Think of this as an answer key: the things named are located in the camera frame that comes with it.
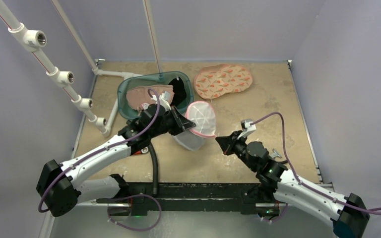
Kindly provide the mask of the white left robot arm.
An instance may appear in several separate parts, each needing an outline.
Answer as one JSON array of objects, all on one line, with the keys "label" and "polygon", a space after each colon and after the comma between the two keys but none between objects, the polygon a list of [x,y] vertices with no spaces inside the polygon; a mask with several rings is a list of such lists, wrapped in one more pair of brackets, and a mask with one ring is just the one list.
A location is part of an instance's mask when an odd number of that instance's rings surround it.
[{"label": "white left robot arm", "polygon": [[176,107],[168,110],[158,104],[150,105],[141,116],[128,120],[125,127],[97,148],[61,164],[48,161],[36,185],[41,197],[38,211],[50,212],[55,217],[66,214],[85,196],[79,188],[89,177],[147,147],[152,138],[165,133],[176,136],[195,126],[195,122]]}]

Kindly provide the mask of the round pink white laundry bag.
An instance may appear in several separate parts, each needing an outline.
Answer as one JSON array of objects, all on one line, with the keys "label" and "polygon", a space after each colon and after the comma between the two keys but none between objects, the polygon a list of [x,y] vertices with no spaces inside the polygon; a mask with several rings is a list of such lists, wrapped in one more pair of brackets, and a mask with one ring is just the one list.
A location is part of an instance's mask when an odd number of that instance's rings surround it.
[{"label": "round pink white laundry bag", "polygon": [[214,138],[216,132],[216,115],[211,104],[205,101],[191,103],[185,117],[195,123],[195,127],[182,132],[173,138],[190,151],[201,148],[206,139]]}]

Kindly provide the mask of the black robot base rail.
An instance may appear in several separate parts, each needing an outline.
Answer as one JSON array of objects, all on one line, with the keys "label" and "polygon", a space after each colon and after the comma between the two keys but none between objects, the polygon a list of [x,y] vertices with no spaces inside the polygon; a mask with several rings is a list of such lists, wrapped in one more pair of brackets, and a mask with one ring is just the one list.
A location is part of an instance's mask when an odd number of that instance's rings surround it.
[{"label": "black robot base rail", "polygon": [[129,182],[114,199],[99,198],[97,203],[111,207],[130,205],[132,215],[145,216],[149,211],[239,212],[274,218],[285,204],[258,183],[168,183],[158,184],[153,194],[150,182]]}]

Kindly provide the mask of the pink bra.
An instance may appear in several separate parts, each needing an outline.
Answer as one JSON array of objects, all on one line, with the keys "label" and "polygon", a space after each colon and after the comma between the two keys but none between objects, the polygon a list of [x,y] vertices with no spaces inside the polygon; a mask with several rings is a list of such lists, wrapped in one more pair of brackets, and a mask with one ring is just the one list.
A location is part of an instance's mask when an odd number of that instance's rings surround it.
[{"label": "pink bra", "polygon": [[129,106],[138,111],[138,113],[147,109],[149,105],[156,104],[156,100],[152,99],[154,93],[152,91],[149,92],[149,89],[153,89],[159,96],[163,93],[169,93],[170,97],[167,100],[169,104],[172,102],[173,96],[175,95],[172,85],[137,86],[132,88],[127,91],[126,99]]}]

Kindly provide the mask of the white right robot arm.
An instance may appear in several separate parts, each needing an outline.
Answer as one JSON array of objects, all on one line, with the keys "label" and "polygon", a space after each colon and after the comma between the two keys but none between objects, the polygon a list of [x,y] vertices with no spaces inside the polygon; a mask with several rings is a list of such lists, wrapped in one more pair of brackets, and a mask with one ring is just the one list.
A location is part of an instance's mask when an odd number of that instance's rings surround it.
[{"label": "white right robot arm", "polygon": [[240,131],[216,137],[224,155],[236,155],[260,181],[259,196],[292,205],[313,215],[333,228],[339,238],[361,238],[370,220],[362,199],[325,189],[300,176],[284,164],[273,160],[259,141],[246,143]]}]

